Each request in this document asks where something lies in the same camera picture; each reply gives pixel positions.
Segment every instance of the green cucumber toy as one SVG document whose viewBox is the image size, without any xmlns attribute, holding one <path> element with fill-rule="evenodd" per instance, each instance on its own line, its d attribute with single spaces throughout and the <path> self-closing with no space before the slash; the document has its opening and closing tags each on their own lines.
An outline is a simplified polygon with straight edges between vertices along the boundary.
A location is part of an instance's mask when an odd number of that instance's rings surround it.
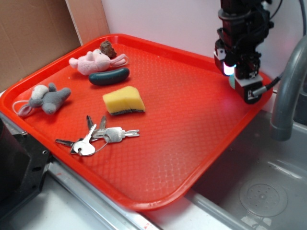
<svg viewBox="0 0 307 230">
<path fill-rule="evenodd" d="M 111 71 L 91 73 L 88 76 L 93 85 L 111 85 L 125 80 L 130 74 L 128 68 L 120 68 Z"/>
</svg>

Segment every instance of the tray rim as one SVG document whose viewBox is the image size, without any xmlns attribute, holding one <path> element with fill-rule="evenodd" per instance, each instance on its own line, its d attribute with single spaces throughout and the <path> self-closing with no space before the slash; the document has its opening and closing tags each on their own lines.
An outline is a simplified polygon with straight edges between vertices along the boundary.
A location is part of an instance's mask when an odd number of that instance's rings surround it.
<svg viewBox="0 0 307 230">
<path fill-rule="evenodd" d="M 211 57 L 206 57 L 206 56 L 202 56 L 199 54 L 191 53 L 185 50 L 166 46 L 163 44 L 148 41 L 148 40 L 141 39 L 138 37 L 127 35 L 127 34 L 108 34 L 108 35 L 98 37 L 84 44 L 83 46 L 80 46 L 79 48 L 56 59 L 50 64 L 44 66 L 43 68 L 37 70 L 36 72 L 30 74 L 26 78 L 22 79 L 21 81 L 9 87 L 0 97 L 0 112 L 4 113 L 9 119 L 11 119 L 21 129 L 29 132 L 36 139 L 39 139 L 43 145 L 45 145 L 45 143 L 48 143 L 49 140 L 47 140 L 47 138 L 43 134 L 33 130 L 28 123 L 26 123 L 23 119 L 21 119 L 18 115 L 16 115 L 11 110 L 10 107 L 11 107 L 12 101 L 20 93 L 24 92 L 24 88 L 22 87 L 23 84 L 27 83 L 27 84 L 34 86 L 38 82 L 46 79 L 49 75 L 52 75 L 56 73 L 57 71 L 61 70 L 63 67 L 68 66 L 68 60 L 72 57 L 76 57 L 76 54 L 85 55 L 88 50 L 93 50 L 97 48 L 96 44 L 104 40 L 109 40 L 111 43 L 120 43 L 120 44 L 123 42 L 124 43 L 130 42 L 129 46 L 133 48 L 140 48 L 140 45 L 142 45 L 142 51 L 150 52 L 152 54 L 160 55 L 165 58 L 170 58 L 172 60 L 176 60 L 179 62 L 184 62 L 188 65 L 192 65 L 196 67 L 199 67 L 199 63 L 203 63 L 205 61 L 208 63 L 208 65 L 213 67 L 212 68 L 213 72 L 221 74 L 220 71 L 215 67 L 214 59 Z M 263 73 L 261 73 L 261 75 L 264 77 L 264 83 L 268 83 L 269 82 L 268 77 Z M 92 171 L 90 171 L 86 167 L 83 167 L 83 165 L 79 163 L 78 161 L 71 161 L 71 157 L 69 155 L 62 155 L 60 159 L 55 155 L 55 158 L 57 158 L 60 162 L 63 162 L 68 167 L 73 169 L 83 178 L 85 178 L 83 174 L 91 175 L 90 183 L 93 186 L 95 186 L 98 190 L 103 192 L 105 195 L 107 195 L 109 198 L 111 198 L 115 202 L 118 202 L 120 205 L 123 205 L 125 207 L 131 208 L 136 211 L 146 211 L 146 210 L 157 209 L 165 205 L 168 205 L 170 203 L 173 203 L 177 199 L 181 198 L 188 191 L 188 189 L 190 189 L 192 185 L 194 184 L 194 182 L 191 182 L 191 181 L 196 181 L 195 178 L 199 178 L 205 172 L 205 170 L 201 170 L 201 169 L 203 168 L 207 169 L 222 154 L 222 152 L 227 148 L 229 143 L 231 143 L 231 141 L 235 139 L 235 137 L 244 129 L 244 127 L 256 116 L 256 114 L 266 104 L 266 102 L 269 100 L 271 95 L 272 95 L 272 90 L 265 93 L 260 99 L 260 101 L 257 102 L 258 106 L 253 106 L 250 109 L 250 111 L 242 118 L 242 120 L 231 130 L 231 132 L 228 133 L 228 135 L 226 135 L 226 137 L 223 139 L 223 143 L 225 143 L 225 140 L 227 140 L 226 142 L 228 144 L 222 144 L 222 145 L 217 146 L 209 154 L 210 160 L 206 162 L 202 161 L 201 164 L 196 169 L 194 169 L 193 173 L 191 173 L 176 190 L 174 190 L 172 193 L 164 196 L 163 198 L 159 200 L 138 203 L 137 201 L 128 198 L 125 194 L 120 192 L 118 189 L 116 189 L 114 186 L 109 184 L 104 179 L 95 175 Z M 53 145 L 49 147 L 48 149 L 50 150 L 51 153 L 57 152 L 59 150 L 58 148 L 56 148 L 56 145 Z"/>
</svg>

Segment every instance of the stainless steel sink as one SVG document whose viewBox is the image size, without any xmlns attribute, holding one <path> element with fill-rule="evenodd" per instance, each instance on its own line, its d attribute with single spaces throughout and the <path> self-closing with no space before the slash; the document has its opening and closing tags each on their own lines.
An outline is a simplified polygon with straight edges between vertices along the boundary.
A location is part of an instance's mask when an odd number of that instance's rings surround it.
<svg viewBox="0 0 307 230">
<path fill-rule="evenodd" d="M 307 229 L 307 128 L 278 142 L 270 117 L 261 111 L 192 189 L 242 229 Z"/>
</svg>

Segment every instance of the gray faucet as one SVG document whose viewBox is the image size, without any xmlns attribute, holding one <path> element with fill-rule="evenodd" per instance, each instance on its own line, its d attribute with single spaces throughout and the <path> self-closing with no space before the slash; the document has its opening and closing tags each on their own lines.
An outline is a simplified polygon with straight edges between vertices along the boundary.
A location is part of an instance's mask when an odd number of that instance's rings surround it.
<svg viewBox="0 0 307 230">
<path fill-rule="evenodd" d="M 271 118 L 272 139 L 288 140 L 292 133 L 293 118 L 298 122 L 302 120 L 300 123 L 307 123 L 306 75 L 307 35 L 296 45 L 283 72 Z"/>
</svg>

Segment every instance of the red tray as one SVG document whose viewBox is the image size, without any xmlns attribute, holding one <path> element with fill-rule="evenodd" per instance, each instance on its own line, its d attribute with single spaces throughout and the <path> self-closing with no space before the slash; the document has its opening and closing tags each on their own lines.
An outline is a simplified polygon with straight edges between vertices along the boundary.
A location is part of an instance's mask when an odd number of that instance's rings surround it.
<svg viewBox="0 0 307 230">
<path fill-rule="evenodd" d="M 106 39 L 118 54 L 129 57 L 130 76 L 115 85 L 95 86 L 70 67 L 68 60 L 99 48 Z M 35 109 L 21 118 L 14 113 L 14 102 L 28 100 L 34 86 L 50 82 L 58 90 L 69 87 L 72 91 L 56 114 Z M 127 85 L 139 90 L 146 112 L 109 115 L 102 95 Z M 150 210 L 183 196 L 271 94 L 248 105 L 229 86 L 212 58 L 112 34 L 85 44 L 10 87 L 0 98 L 0 110 L 118 204 Z M 140 136 L 110 143 L 90 157 L 71 155 L 70 149 L 56 144 L 55 139 L 84 137 L 87 115 L 95 123 L 106 115 L 107 127 L 139 129 Z M 97 148 L 103 144 L 103 140 L 94 143 Z"/>
</svg>

